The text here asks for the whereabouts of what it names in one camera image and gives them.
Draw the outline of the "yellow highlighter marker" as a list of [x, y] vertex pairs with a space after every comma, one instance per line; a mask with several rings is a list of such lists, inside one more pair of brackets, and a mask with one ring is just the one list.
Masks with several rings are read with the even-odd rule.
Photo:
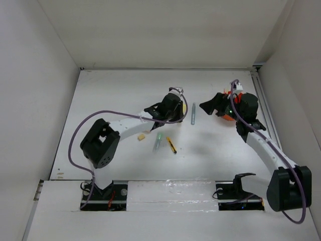
[[183, 104], [182, 111], [183, 111], [183, 119], [185, 119], [186, 112], [187, 112], [186, 104]]

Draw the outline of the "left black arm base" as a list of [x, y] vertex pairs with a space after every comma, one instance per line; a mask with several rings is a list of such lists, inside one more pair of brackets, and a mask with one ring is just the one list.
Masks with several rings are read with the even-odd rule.
[[80, 184], [82, 198], [81, 211], [126, 211], [128, 181], [112, 181], [106, 188], [101, 189], [92, 182]]

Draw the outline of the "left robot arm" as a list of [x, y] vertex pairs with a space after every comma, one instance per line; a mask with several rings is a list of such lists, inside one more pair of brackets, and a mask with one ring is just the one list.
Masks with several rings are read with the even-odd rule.
[[101, 199], [111, 195], [112, 178], [103, 180], [97, 169], [105, 168], [113, 159], [122, 140], [145, 131], [153, 131], [167, 124], [183, 121], [183, 89], [171, 87], [161, 102], [155, 103], [137, 115], [127, 114], [122, 120], [107, 122], [100, 118], [94, 122], [80, 143], [85, 158], [94, 170], [94, 193]]

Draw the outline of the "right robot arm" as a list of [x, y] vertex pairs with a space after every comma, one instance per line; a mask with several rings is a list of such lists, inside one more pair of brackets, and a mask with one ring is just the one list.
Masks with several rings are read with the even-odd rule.
[[236, 175], [232, 185], [236, 197], [255, 194], [267, 200], [276, 212], [311, 206], [311, 170], [296, 164], [270, 139], [266, 127], [257, 118], [258, 98], [244, 93], [239, 80], [231, 82], [230, 91], [218, 92], [199, 107], [208, 115], [229, 116], [235, 120], [238, 135], [256, 152], [271, 174], [270, 180], [254, 173]]

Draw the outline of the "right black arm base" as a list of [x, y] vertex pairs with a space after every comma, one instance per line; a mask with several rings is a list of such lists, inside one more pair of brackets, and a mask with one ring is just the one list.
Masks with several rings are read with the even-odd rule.
[[232, 181], [215, 181], [216, 191], [212, 198], [218, 200], [219, 211], [265, 210], [261, 197], [243, 190], [241, 181], [248, 176], [256, 175], [241, 173], [235, 175]]

